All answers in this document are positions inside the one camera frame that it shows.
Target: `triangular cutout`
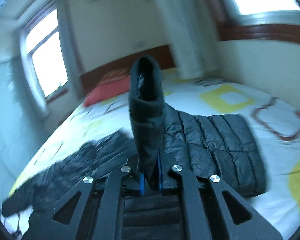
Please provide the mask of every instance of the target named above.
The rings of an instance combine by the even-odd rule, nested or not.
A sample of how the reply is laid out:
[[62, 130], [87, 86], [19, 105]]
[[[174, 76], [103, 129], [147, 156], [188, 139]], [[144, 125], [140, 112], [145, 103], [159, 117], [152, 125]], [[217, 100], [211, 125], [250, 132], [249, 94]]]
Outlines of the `triangular cutout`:
[[252, 215], [245, 209], [228, 191], [222, 192], [223, 198], [226, 201], [230, 211], [233, 223], [240, 225], [252, 218]]
[[60, 208], [53, 216], [53, 220], [64, 225], [69, 225], [77, 206], [81, 192], [77, 192], [62, 208]]

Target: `mattress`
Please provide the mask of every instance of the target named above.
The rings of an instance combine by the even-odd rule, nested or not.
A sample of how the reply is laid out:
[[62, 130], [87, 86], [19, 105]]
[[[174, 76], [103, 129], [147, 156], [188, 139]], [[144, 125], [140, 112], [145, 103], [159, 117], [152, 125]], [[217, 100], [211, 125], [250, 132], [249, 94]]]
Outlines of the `mattress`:
[[[165, 101], [192, 115], [240, 114], [257, 141], [267, 175], [267, 192], [247, 199], [289, 239], [300, 225], [300, 112], [282, 100], [253, 88], [209, 78], [185, 81], [176, 69], [162, 71]], [[80, 105], [42, 145], [22, 171], [10, 194], [26, 180], [75, 152], [84, 142], [118, 129], [132, 136], [128, 93], [84, 108]], [[21, 213], [20, 229], [28, 228], [31, 207]], [[18, 216], [6, 218], [16, 225]]]

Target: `headboard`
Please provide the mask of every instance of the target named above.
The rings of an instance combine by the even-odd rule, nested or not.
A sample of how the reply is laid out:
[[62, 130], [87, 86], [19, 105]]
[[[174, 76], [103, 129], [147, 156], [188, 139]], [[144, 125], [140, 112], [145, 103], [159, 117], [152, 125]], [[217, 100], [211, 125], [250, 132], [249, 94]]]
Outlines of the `headboard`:
[[147, 49], [123, 58], [119, 58], [85, 74], [82, 74], [80, 76], [80, 79], [84, 92], [88, 94], [91, 90], [93, 90], [99, 80], [109, 71], [121, 68], [130, 69], [132, 67], [132, 64], [143, 55], [151, 55], [152, 57], [154, 57], [158, 61], [162, 69], [175, 67], [168, 45], [159, 46], [153, 49]]

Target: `metal bolt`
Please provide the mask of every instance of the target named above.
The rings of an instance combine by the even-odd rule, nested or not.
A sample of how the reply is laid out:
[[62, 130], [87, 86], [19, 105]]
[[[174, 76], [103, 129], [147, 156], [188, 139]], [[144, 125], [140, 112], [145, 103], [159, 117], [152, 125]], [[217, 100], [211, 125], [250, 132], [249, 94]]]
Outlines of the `metal bolt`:
[[129, 166], [122, 166], [120, 170], [122, 172], [129, 172], [129, 171], [131, 171], [131, 168]]
[[93, 182], [93, 177], [90, 177], [90, 176], [85, 177], [85, 178], [83, 178], [83, 182], [84, 182], [85, 184], [90, 184], [90, 183]]
[[218, 175], [211, 175], [210, 176], [210, 180], [212, 182], [219, 182], [220, 181], [220, 177]]
[[182, 167], [180, 165], [173, 165], [172, 170], [179, 172], [179, 171], [182, 171]]

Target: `red pillow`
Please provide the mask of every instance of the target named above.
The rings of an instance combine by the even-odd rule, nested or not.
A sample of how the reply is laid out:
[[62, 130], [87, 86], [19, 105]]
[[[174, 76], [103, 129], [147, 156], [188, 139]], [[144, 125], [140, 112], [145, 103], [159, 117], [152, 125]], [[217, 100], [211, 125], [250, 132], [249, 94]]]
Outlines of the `red pillow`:
[[126, 75], [120, 80], [114, 80], [112, 82], [103, 81], [94, 90], [92, 90], [86, 97], [83, 106], [91, 106], [97, 102], [113, 98], [117, 95], [121, 95], [128, 92], [130, 89], [130, 75]]

